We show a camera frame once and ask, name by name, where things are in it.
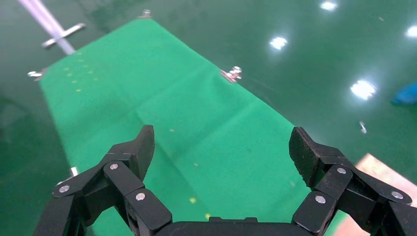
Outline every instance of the epoxy floor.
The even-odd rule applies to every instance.
[[[409,30],[417,25],[417,2],[44,3],[64,28],[87,25],[69,38],[75,48],[150,9],[159,24],[218,67],[241,67],[242,86],[317,142],[339,148],[353,162],[371,153],[417,182],[417,107],[390,103],[398,90],[417,80],[417,33]],[[13,212],[6,203],[36,199],[42,205],[55,179],[68,176],[42,92],[26,76],[64,54],[58,47],[40,46],[47,33],[15,0],[0,2],[0,31],[0,186],[8,199],[0,208],[8,209],[12,220],[19,209]]]

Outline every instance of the screw head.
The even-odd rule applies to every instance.
[[[346,174],[346,171],[343,168],[337,168],[337,172],[339,172],[341,174]]]
[[[139,193],[138,195],[136,195],[136,200],[141,201],[143,199],[145,199],[146,195],[144,193]]]
[[[325,204],[326,200],[323,196],[316,196],[316,201],[321,204]]]
[[[391,194],[392,194],[395,198],[398,198],[398,199],[403,199],[403,198],[404,198],[404,196],[403,196],[401,193],[399,193],[399,192],[395,192],[395,191],[393,191]]]
[[[60,193],[64,193],[64,192],[68,191],[68,189],[69,189],[69,185],[64,185],[60,188]]]
[[[118,164],[113,164],[113,165],[110,166],[110,170],[117,169],[117,167],[119,167]]]

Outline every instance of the metal bar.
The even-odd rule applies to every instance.
[[[77,32],[77,31],[81,30],[81,29],[82,29],[82,28],[84,28],[85,26],[86,26],[86,24],[83,24],[83,23],[76,24],[76,25],[74,25],[73,27],[71,27],[71,28],[69,28],[69,29],[65,30],[65,31],[63,32],[62,37],[67,37],[67,36],[70,36],[71,34],[73,34],[73,33]],[[47,41],[43,42],[43,43],[42,43],[42,47],[44,47],[44,48],[51,47],[51,46],[52,46],[52,45],[54,45],[56,42],[57,42],[57,41],[56,41],[54,38],[51,38],[51,39],[49,39],[49,40],[47,40]]]
[[[23,7],[38,21],[46,32],[54,38],[56,43],[62,48],[65,54],[70,55],[75,49],[63,37],[64,30],[54,16],[49,12],[40,0],[18,0]]]

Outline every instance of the blue object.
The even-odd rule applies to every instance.
[[[405,86],[392,100],[395,104],[412,105],[417,103],[417,83]]]

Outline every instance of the green cloth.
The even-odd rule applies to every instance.
[[[310,191],[288,154],[293,125],[153,20],[135,20],[57,62],[41,87],[80,171],[154,125],[145,184],[174,221],[209,214],[290,222]],[[93,228],[131,235],[113,208]]]

